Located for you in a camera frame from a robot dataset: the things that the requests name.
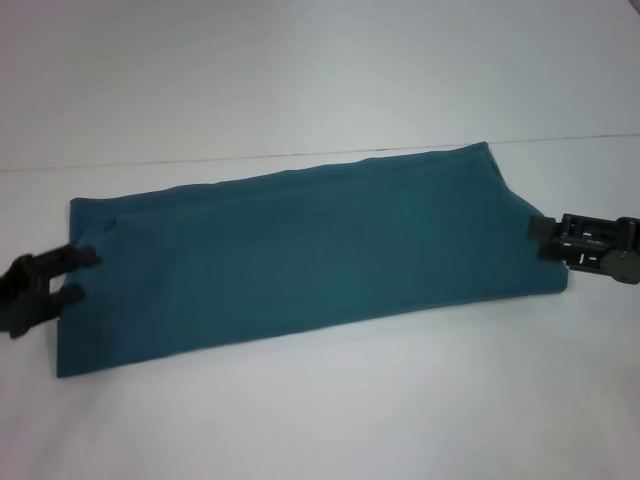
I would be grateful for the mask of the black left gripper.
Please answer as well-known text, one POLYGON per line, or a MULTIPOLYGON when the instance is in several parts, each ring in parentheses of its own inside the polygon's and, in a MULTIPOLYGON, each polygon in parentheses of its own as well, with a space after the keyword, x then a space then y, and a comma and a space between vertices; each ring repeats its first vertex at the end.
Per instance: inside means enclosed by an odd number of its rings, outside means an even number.
POLYGON ((84 288, 71 283, 51 293, 51 279, 102 263, 93 246, 65 245, 40 255, 18 257, 1 276, 1 332, 11 339, 53 320, 61 310, 82 301, 84 288))

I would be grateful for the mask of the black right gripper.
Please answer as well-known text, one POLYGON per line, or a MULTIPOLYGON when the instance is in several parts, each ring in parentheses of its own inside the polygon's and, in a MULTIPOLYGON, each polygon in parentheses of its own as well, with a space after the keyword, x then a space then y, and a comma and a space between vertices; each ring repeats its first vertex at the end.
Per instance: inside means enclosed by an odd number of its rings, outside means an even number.
POLYGON ((537 241, 538 257, 564 263, 570 270, 603 275, 623 284, 639 283, 639 220, 606 220, 564 214, 533 215, 528 238, 537 241))

